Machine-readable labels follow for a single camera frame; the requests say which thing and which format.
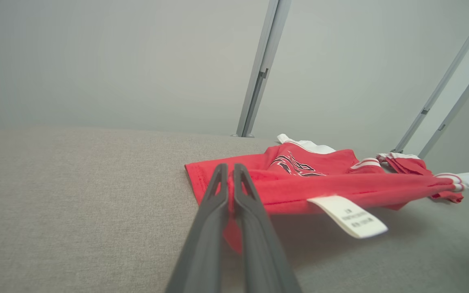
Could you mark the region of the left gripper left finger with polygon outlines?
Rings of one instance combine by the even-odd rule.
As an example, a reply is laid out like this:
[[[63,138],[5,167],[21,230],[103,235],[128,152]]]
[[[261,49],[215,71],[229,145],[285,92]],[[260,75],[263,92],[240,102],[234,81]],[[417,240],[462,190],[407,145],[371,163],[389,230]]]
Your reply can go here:
[[[219,293],[221,241],[229,218],[228,166],[220,164],[199,204],[166,293]]]

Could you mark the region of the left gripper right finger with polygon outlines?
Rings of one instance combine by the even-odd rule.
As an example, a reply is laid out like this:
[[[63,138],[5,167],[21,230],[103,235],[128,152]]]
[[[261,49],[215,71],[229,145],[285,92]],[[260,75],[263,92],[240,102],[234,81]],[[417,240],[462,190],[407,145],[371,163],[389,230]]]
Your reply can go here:
[[[249,171],[233,169],[233,202],[242,232],[245,291],[247,293],[301,293]]]

